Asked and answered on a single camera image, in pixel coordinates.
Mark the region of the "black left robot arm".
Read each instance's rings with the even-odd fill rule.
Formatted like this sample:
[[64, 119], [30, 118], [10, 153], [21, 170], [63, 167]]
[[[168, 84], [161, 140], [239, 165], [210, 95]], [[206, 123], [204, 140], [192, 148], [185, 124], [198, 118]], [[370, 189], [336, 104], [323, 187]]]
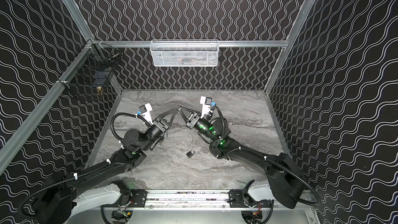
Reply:
[[37, 219], [41, 224], [63, 224], [71, 217], [98, 206], [130, 205], [134, 199], [132, 191], [123, 181], [115, 181], [103, 188], [96, 186], [138, 167], [146, 158], [145, 151], [153, 149], [171, 127], [177, 110], [173, 108], [152, 121], [147, 119], [149, 112], [148, 107], [141, 106], [137, 114], [124, 113], [124, 116], [140, 119], [147, 126], [146, 132], [130, 129], [120, 137], [111, 129], [121, 143], [119, 150], [85, 170], [60, 178], [49, 177], [41, 189], [21, 201], [19, 214], [27, 219]]

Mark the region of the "white mesh wall basket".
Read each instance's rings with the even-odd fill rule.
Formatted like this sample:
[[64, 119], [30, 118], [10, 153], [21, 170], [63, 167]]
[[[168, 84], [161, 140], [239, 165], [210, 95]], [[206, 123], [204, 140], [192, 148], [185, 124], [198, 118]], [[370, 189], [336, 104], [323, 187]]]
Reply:
[[220, 53], [216, 39], [154, 39], [150, 54], [158, 67], [215, 67]]

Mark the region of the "black padlock farther back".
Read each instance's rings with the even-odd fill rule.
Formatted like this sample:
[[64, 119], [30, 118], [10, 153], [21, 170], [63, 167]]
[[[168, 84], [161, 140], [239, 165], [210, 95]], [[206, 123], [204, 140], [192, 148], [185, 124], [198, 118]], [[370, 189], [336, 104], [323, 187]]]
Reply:
[[194, 155], [195, 155], [195, 151], [194, 151], [194, 150], [191, 150], [191, 151], [189, 151], [189, 152], [186, 153], [186, 156], [187, 156], [189, 159], [192, 158]]

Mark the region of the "brass fitting in basket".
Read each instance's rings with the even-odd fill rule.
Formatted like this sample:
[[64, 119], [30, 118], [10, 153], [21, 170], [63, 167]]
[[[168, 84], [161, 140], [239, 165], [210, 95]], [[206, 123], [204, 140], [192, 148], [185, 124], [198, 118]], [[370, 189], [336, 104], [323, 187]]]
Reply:
[[103, 88], [102, 87], [97, 87], [96, 91], [97, 91], [97, 96], [102, 96], [103, 95]]

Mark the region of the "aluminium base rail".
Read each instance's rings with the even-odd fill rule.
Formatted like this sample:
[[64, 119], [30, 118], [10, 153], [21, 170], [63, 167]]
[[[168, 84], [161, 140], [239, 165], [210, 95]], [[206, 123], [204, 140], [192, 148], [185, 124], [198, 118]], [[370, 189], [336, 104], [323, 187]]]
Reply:
[[132, 204], [123, 210], [146, 211], [257, 211], [271, 207], [271, 200], [245, 204], [241, 190], [133, 190]]

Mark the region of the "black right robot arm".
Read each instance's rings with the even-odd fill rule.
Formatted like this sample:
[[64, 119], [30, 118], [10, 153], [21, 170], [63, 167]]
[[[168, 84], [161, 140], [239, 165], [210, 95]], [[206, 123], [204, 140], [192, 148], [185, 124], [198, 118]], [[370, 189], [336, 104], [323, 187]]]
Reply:
[[276, 200], [294, 209], [298, 203], [319, 206], [320, 196], [302, 171], [286, 153], [272, 155], [247, 147], [231, 137], [227, 119], [209, 98], [201, 99], [201, 112], [180, 106], [186, 126], [197, 131], [218, 160], [239, 162], [265, 176], [263, 181], [250, 181], [243, 190], [248, 206], [263, 200]]

